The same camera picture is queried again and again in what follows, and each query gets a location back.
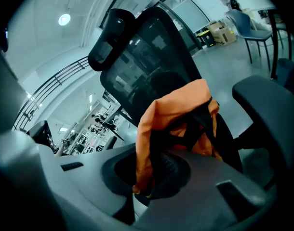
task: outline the floor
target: floor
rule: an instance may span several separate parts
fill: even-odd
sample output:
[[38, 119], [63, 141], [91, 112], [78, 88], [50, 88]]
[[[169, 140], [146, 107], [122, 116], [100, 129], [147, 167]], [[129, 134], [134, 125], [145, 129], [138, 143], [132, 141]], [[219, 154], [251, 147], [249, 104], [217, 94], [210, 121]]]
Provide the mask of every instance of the floor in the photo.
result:
[[[288, 43], [285, 34], [282, 34], [284, 49], [279, 42], [279, 57], [288, 58]], [[273, 45], [271, 39], [267, 41], [270, 65], [273, 60]], [[203, 49], [193, 56], [193, 60], [201, 74], [207, 80], [212, 96], [220, 104], [220, 114], [224, 118], [233, 137], [237, 137], [245, 131], [252, 120], [242, 107], [232, 97], [232, 87], [240, 80], [252, 75], [270, 78], [267, 55], [265, 48], [261, 46], [259, 57], [256, 42], [249, 42], [253, 63], [250, 63], [245, 41], [238, 38], [236, 42], [222, 46], [215, 45]], [[135, 142], [136, 127], [125, 121], [119, 129], [124, 141], [118, 139], [114, 147]], [[244, 174], [252, 180], [264, 186], [272, 177], [268, 153], [265, 149], [240, 150]]]

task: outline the orange fabric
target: orange fabric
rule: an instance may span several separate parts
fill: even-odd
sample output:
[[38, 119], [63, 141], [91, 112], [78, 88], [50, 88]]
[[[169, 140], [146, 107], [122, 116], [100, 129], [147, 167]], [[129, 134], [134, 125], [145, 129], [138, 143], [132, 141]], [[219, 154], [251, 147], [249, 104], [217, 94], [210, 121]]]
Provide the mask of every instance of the orange fabric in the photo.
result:
[[[140, 193], [153, 181], [152, 166], [149, 159], [150, 135], [152, 130], [163, 130], [182, 115], [194, 110], [211, 98], [207, 82], [204, 79], [195, 80], [187, 85], [174, 90], [164, 97], [154, 100], [141, 117], [137, 128], [136, 138], [136, 184], [133, 186], [134, 193]], [[216, 136], [215, 116], [219, 111], [218, 103], [212, 99], [208, 105], [213, 118], [214, 136]], [[170, 133], [183, 137], [187, 125], [182, 124]], [[176, 145], [174, 149], [185, 150], [184, 146]], [[211, 145], [206, 134], [202, 134], [194, 145], [192, 152], [202, 155], [213, 156], [222, 160], [219, 153]]]

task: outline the seat cushion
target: seat cushion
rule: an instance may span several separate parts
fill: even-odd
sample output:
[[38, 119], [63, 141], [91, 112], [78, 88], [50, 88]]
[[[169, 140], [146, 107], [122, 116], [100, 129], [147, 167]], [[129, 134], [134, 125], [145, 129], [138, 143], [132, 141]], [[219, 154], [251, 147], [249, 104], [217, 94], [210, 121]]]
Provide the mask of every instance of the seat cushion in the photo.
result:
[[271, 31], [263, 31], [263, 30], [250, 30], [245, 35], [242, 35], [244, 39], [248, 40], [257, 40], [257, 41], [265, 41], [272, 35]]

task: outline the ceiling light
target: ceiling light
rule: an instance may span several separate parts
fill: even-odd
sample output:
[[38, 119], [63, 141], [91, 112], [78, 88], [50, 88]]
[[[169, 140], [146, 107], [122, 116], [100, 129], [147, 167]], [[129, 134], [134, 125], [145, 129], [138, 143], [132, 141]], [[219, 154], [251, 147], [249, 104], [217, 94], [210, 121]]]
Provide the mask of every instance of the ceiling light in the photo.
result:
[[71, 16], [66, 13], [66, 14], [63, 14], [62, 16], [59, 17], [58, 23], [61, 26], [64, 26], [69, 23], [70, 19], [71, 19]]

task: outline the metal frame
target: metal frame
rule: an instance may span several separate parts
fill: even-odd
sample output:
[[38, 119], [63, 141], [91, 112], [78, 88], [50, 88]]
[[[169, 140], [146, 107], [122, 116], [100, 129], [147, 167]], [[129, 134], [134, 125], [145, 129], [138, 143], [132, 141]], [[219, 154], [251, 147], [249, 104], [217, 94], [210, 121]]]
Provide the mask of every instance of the metal frame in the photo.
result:
[[87, 56], [83, 57], [45, 81], [25, 102], [23, 107], [18, 112], [13, 125], [14, 130], [24, 129], [28, 122], [31, 122], [33, 114], [39, 105], [58, 87], [71, 78], [73, 75], [89, 66]]

